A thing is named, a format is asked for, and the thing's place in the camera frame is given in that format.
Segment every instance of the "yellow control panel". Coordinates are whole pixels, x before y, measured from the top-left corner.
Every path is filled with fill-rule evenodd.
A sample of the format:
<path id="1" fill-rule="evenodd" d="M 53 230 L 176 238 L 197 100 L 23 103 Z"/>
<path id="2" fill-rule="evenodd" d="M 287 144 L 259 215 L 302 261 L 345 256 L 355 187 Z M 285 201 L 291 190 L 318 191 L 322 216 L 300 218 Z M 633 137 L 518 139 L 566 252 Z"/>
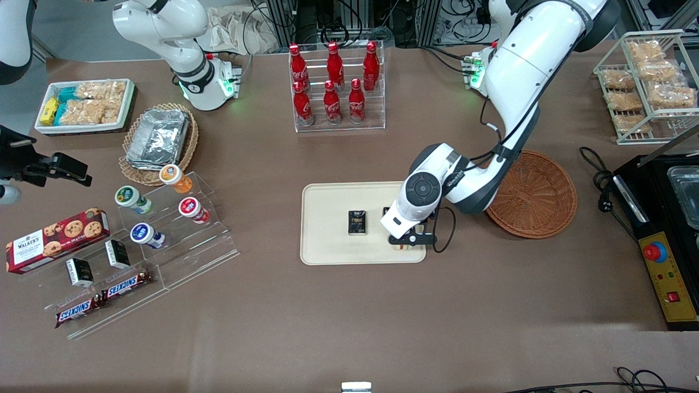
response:
<path id="1" fill-rule="evenodd" d="M 646 261 L 656 295 L 668 322 L 699 320 L 689 293 L 679 273 L 665 232 L 638 241 Z"/>

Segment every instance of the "red cookie box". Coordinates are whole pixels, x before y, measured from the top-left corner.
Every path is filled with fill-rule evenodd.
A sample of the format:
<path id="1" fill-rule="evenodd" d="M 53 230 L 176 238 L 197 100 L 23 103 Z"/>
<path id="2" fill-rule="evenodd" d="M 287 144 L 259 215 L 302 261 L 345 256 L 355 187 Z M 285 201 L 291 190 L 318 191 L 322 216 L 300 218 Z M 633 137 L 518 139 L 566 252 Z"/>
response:
<path id="1" fill-rule="evenodd" d="M 109 237 L 107 215 L 98 208 L 66 218 L 7 243 L 7 271 L 24 274 Z"/>

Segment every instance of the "red button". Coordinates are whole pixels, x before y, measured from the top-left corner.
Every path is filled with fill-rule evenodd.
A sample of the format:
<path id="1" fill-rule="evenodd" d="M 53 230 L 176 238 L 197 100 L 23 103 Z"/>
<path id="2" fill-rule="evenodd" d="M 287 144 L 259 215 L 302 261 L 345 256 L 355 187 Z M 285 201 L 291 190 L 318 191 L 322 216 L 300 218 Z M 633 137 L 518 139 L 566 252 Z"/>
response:
<path id="1" fill-rule="evenodd" d="M 643 255 L 651 261 L 657 261 L 661 257 L 661 251 L 657 245 L 649 244 L 643 248 Z"/>
<path id="2" fill-rule="evenodd" d="M 679 295 L 677 292 L 668 292 L 668 301 L 670 303 L 674 303 L 676 301 L 679 301 Z"/>

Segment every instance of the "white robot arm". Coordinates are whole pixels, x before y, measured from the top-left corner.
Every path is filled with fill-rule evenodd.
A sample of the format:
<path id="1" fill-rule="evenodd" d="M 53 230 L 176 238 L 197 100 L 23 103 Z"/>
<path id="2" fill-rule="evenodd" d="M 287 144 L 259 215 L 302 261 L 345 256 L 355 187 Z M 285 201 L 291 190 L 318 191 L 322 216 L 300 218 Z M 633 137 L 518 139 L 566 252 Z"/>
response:
<path id="1" fill-rule="evenodd" d="M 34 0 L 0 0 L 0 85 L 19 80 L 31 64 Z"/>
<path id="2" fill-rule="evenodd" d="M 482 83 L 473 86 L 490 99 L 505 124 L 503 140 L 485 168 L 446 143 L 425 148 L 381 223 L 395 238 L 426 219 L 444 196 L 462 213 L 485 210 L 517 159 L 539 118 L 538 99 L 573 50 L 601 41 L 616 23 L 614 0 L 490 0 L 493 18 L 514 26 L 475 58 Z"/>
<path id="3" fill-rule="evenodd" d="M 233 97 L 231 63 L 207 59 L 194 40 L 208 28 L 206 10 L 197 0 L 129 0 L 114 6 L 112 19 L 125 39 L 168 62 L 195 108 L 213 110 Z"/>

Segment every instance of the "coca-cola bottle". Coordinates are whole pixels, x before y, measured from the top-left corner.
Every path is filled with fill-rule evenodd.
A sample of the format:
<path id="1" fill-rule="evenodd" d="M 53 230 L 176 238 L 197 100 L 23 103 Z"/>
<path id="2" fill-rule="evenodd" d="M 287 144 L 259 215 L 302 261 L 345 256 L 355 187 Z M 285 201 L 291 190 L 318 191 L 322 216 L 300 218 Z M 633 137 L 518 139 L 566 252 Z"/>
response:
<path id="1" fill-rule="evenodd" d="M 310 110 L 310 100 L 308 95 L 303 91 L 301 82 L 294 82 L 294 109 L 298 115 L 298 125 L 308 127 L 315 122 L 315 116 Z"/>
<path id="2" fill-rule="evenodd" d="M 345 66 L 338 54 L 338 43 L 330 41 L 328 52 L 328 77 L 335 85 L 335 90 L 341 92 L 345 89 Z"/>
<path id="3" fill-rule="evenodd" d="M 366 56 L 364 57 L 364 89 L 373 92 L 379 81 L 379 58 L 376 56 L 376 42 L 369 41 L 366 44 Z"/>
<path id="4" fill-rule="evenodd" d="M 340 97 L 335 91 L 335 84 L 332 80 L 325 81 L 325 117 L 329 124 L 340 124 L 343 121 L 343 115 L 340 113 Z"/>
<path id="5" fill-rule="evenodd" d="M 349 118 L 359 124 L 366 119 L 364 111 L 364 92 L 361 91 L 361 81 L 359 78 L 352 79 L 352 91 L 349 92 Z"/>
<path id="6" fill-rule="evenodd" d="M 294 82 L 301 82 L 304 92 L 310 92 L 310 80 L 308 79 L 308 68 L 306 68 L 305 60 L 301 56 L 301 50 L 298 45 L 292 43 L 289 45 L 289 53 L 291 53 L 291 75 Z"/>

